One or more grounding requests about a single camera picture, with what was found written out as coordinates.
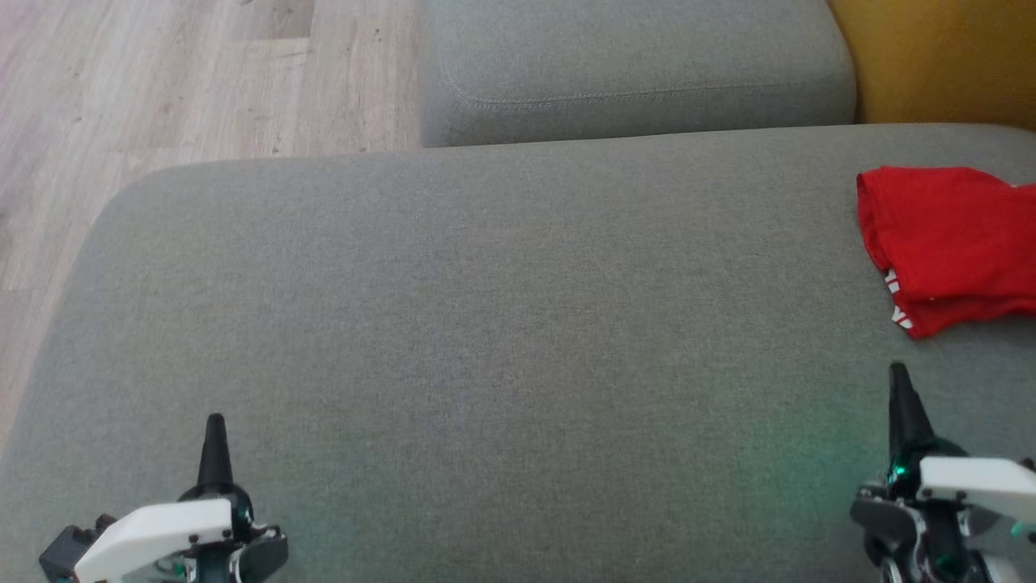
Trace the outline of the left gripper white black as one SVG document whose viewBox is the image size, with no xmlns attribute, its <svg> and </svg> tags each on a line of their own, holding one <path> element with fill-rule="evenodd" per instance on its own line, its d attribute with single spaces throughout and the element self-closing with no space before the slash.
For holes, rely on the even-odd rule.
<svg viewBox="0 0 1036 583">
<path fill-rule="evenodd" d="M 74 562 L 74 582 L 266 582 L 290 557 L 277 525 L 256 523 L 233 479 L 225 418 L 205 424 L 197 486 L 175 503 L 133 511 Z"/>
</svg>

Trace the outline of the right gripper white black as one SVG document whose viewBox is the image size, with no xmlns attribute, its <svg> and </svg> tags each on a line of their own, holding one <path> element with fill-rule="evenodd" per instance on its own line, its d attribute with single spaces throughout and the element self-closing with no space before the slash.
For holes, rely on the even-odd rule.
<svg viewBox="0 0 1036 583">
<path fill-rule="evenodd" d="M 972 540 L 1002 519 L 1034 542 L 1034 468 L 1029 460 L 972 457 L 936 440 L 906 365 L 889 368 L 890 465 L 859 486 L 850 518 L 881 582 L 1021 582 L 1013 562 Z"/>
</svg>

